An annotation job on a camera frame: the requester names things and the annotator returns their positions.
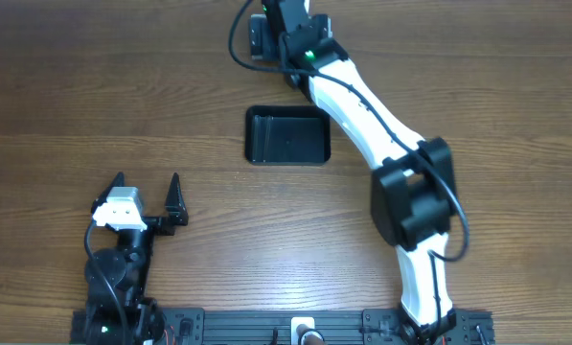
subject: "wooden table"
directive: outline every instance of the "wooden table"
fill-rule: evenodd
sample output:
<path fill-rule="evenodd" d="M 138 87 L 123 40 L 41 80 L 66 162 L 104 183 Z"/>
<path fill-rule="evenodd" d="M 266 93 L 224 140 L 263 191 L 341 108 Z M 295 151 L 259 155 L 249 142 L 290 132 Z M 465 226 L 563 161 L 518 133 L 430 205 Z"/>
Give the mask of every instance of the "wooden table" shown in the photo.
<path fill-rule="evenodd" d="M 157 240 L 149 274 L 163 306 L 397 305 L 369 171 L 337 125 L 325 166 L 243 158 L 247 107 L 305 100 L 230 59 L 241 4 L 0 0 L 0 341 L 68 340 L 86 298 L 89 207 L 118 171 L 148 214 L 181 175 L 190 225 Z M 312 9 L 400 119 L 453 148 L 472 224 L 467 259 L 447 267 L 455 305 L 493 311 L 499 343 L 572 343 L 572 1 Z M 114 240 L 98 231 L 93 245 Z"/>

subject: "wood grain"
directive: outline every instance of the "wood grain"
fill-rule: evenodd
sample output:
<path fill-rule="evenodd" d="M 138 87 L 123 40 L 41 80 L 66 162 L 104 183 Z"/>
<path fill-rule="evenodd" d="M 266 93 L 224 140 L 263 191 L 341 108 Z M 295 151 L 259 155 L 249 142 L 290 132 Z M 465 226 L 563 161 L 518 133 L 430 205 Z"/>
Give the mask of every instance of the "wood grain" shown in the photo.
<path fill-rule="evenodd" d="M 163 306 L 398 303 L 368 169 L 337 125 L 325 166 L 244 160 L 248 106 L 305 100 L 230 60 L 241 4 L 0 0 L 0 341 L 68 340 L 89 205 L 118 171 L 151 213 L 181 175 L 191 222 L 157 240 L 149 274 Z M 456 306 L 493 311 L 498 343 L 572 343 L 572 0 L 312 7 L 389 108 L 453 148 L 472 224 L 447 267 Z M 246 55 L 243 30 L 236 44 Z"/>

